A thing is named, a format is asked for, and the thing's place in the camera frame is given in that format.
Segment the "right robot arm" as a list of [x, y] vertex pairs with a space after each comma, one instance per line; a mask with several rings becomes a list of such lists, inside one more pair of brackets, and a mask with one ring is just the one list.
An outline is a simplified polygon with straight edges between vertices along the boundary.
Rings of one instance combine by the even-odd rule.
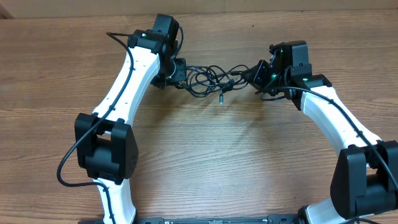
[[366, 216], [397, 210], [397, 141], [383, 141], [342, 103], [331, 82], [315, 75], [304, 40], [269, 47], [243, 74], [258, 93], [293, 102], [324, 134], [338, 156], [324, 201], [302, 207], [286, 223], [356, 223]]

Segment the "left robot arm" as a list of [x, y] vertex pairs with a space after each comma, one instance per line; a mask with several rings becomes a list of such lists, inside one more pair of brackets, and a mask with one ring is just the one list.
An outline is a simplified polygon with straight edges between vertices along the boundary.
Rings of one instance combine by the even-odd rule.
[[149, 85], [177, 86], [187, 76], [186, 61], [177, 58], [182, 33], [172, 17], [158, 14], [153, 28], [127, 35], [126, 58], [104, 100], [75, 120], [78, 165], [100, 191], [100, 223], [134, 223], [130, 177], [139, 151], [132, 131], [137, 109]]

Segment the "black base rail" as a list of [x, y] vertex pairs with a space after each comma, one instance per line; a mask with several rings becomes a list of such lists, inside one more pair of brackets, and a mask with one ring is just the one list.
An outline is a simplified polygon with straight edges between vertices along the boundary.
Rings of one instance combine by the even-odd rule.
[[306, 224], [304, 218], [294, 214], [272, 214], [266, 217], [239, 218], [137, 218], [133, 224]]

